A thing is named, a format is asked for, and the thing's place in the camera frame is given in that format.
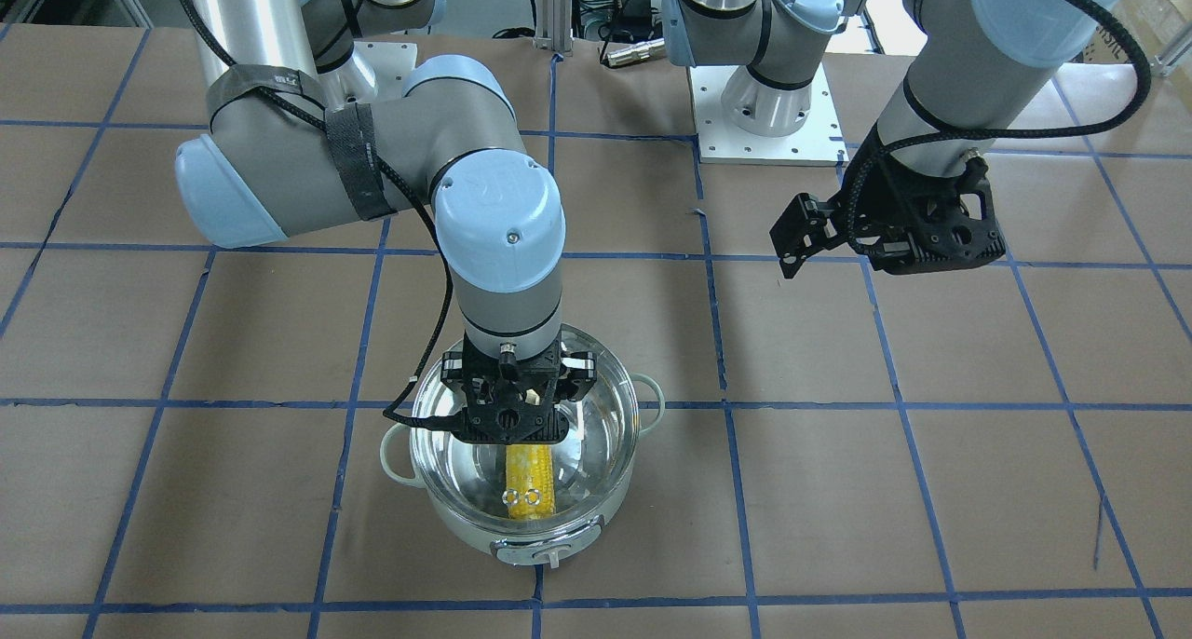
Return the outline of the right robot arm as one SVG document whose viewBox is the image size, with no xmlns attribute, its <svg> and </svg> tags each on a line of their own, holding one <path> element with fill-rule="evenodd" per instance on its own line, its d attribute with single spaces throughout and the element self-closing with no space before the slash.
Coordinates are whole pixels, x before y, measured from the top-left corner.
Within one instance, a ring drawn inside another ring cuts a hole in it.
<svg viewBox="0 0 1192 639">
<path fill-rule="evenodd" d="M 207 134 L 176 151 L 207 241 L 259 247 L 414 211 L 465 334 L 443 355 L 449 415 L 385 415 L 467 443 L 557 443 L 596 383 L 561 342 L 561 193 L 476 58 L 427 58 L 390 91 L 342 75 L 359 35 L 426 27 L 442 0 L 179 0 L 205 52 Z"/>
</svg>

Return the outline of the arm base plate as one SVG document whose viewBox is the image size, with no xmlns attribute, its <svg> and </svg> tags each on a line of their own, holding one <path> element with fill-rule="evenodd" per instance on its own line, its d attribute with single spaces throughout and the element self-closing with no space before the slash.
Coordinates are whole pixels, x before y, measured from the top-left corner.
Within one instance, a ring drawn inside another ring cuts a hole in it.
<svg viewBox="0 0 1192 639">
<path fill-rule="evenodd" d="M 412 42 L 356 41 L 346 66 L 346 82 L 361 101 L 389 101 L 403 94 L 405 77 L 412 73 L 418 46 Z"/>
<path fill-rule="evenodd" d="M 744 66 L 690 70 L 703 162 L 838 165 L 848 147 L 822 67 L 808 86 L 770 88 Z"/>
</svg>

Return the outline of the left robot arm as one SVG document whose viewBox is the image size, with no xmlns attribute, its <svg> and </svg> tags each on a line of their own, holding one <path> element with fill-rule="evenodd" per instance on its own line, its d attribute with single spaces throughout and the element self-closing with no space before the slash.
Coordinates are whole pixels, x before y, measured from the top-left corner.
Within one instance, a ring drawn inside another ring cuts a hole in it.
<svg viewBox="0 0 1192 639">
<path fill-rule="evenodd" d="M 893 275 L 971 269 L 1005 241 L 985 151 L 995 139 L 1106 132 L 1137 112 L 1151 72 L 1111 7 L 1119 0 L 904 0 L 927 43 L 848 165 L 830 200 L 791 199 L 769 236 L 784 278 L 807 258 L 850 246 Z M 673 66 L 731 66 L 724 100 L 749 132 L 799 126 L 846 0 L 663 0 Z M 1082 128 L 1013 129 L 1016 116 L 1095 27 L 1119 41 L 1137 80 L 1120 112 Z"/>
</svg>

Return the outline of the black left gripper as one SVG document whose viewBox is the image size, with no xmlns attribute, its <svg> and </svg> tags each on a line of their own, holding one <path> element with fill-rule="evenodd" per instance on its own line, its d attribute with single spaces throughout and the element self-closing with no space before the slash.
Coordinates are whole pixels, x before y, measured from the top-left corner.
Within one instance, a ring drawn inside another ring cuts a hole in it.
<svg viewBox="0 0 1192 639">
<path fill-rule="evenodd" d="M 961 159 L 957 176 L 920 175 L 892 155 L 874 160 L 861 186 L 853 227 L 870 249 L 874 269 L 893 275 L 971 269 L 1004 258 L 988 165 L 976 151 Z M 780 271 L 795 278 L 819 252 L 839 247 L 844 236 L 832 223 L 839 209 L 808 193 L 791 198 L 769 231 Z"/>
</svg>

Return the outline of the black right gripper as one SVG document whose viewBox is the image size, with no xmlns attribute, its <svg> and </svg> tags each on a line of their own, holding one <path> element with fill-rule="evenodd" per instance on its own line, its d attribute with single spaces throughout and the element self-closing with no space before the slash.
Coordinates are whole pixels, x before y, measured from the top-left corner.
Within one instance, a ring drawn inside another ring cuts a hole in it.
<svg viewBox="0 0 1192 639">
<path fill-rule="evenodd" d="M 464 443 L 559 443 L 569 434 L 559 401 L 581 401 L 596 383 L 592 350 L 566 350 L 561 339 L 519 360 L 498 358 L 464 339 L 460 350 L 441 358 L 443 385 L 462 393 L 462 407 L 447 415 L 443 430 Z"/>
</svg>

